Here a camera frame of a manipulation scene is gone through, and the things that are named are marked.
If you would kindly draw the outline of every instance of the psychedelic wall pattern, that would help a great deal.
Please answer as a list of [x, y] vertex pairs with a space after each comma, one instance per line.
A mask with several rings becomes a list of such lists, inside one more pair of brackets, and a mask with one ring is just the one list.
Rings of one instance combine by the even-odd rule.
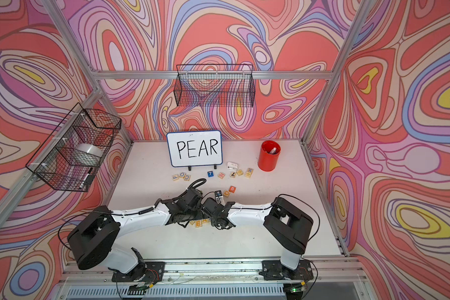
[[301, 138], [325, 80], [270, 80], [253, 107], [177, 106], [173, 80], [102, 80], [132, 140], [217, 129], [223, 139]]
[[323, 63], [317, 70], [331, 70], [356, 6], [351, 0], [78, 0], [62, 4], [62, 12], [96, 70], [249, 62], [256, 70], [289, 71], [317, 62]]
[[307, 140], [379, 299], [450, 299], [450, 1], [381, 0]]
[[[90, 92], [40, 1], [0, 1], [0, 199], [36, 148]], [[58, 227], [102, 203], [125, 149], [119, 135], [88, 193], [35, 183], [0, 230], [0, 299], [47, 297], [71, 259]], [[64, 228], [63, 238], [72, 226]]]
[[[74, 1], [62, 6], [97, 70], [175, 70], [183, 63], [251, 63], [255, 70], [331, 70], [354, 1]], [[224, 138], [301, 138], [324, 86], [258, 80], [256, 107], [176, 107], [172, 80], [103, 80], [134, 140], [218, 129]]]

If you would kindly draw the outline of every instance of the small white box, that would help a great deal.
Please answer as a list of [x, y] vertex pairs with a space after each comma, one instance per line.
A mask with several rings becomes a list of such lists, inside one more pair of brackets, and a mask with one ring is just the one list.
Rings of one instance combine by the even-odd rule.
[[236, 163], [232, 163], [232, 162], [227, 162], [226, 167], [228, 168], [228, 170], [234, 171], [234, 172], [236, 172], [239, 169], [239, 165]]

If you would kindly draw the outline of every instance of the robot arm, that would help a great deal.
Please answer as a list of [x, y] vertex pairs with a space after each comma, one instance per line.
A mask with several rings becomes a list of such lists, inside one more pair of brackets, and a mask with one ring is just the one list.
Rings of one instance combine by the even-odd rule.
[[203, 195], [196, 188], [205, 182], [206, 179], [199, 179], [178, 197], [158, 199], [149, 207], [126, 211], [110, 211], [104, 205], [95, 208], [67, 237], [78, 268], [86, 270], [100, 265], [133, 280], [139, 279], [144, 274], [141, 255], [133, 248], [120, 246], [116, 238], [148, 227], [206, 218], [219, 230], [263, 225], [283, 246], [282, 265], [291, 270], [297, 268], [312, 229], [311, 217], [280, 197], [262, 205], [235, 202], [222, 205], [213, 198], [202, 203]]

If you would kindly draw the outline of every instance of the red cup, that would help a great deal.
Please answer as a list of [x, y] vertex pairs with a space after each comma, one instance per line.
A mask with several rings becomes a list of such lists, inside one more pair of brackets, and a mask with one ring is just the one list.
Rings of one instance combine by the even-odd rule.
[[[277, 148], [275, 154], [270, 154], [270, 151], [272, 151], [273, 148]], [[264, 141], [260, 147], [258, 167], [265, 172], [273, 171], [275, 169], [275, 166], [277, 165], [280, 150], [280, 145], [275, 141]]]

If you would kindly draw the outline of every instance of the wire basket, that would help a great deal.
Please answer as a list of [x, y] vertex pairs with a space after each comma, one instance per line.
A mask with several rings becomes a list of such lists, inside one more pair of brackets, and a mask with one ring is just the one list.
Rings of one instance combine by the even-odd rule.
[[253, 107], [251, 64], [182, 64], [176, 66], [177, 106]]
[[30, 164], [30, 159], [26, 167], [54, 190], [87, 192], [121, 123], [103, 110], [82, 108], [46, 157], [38, 164]]

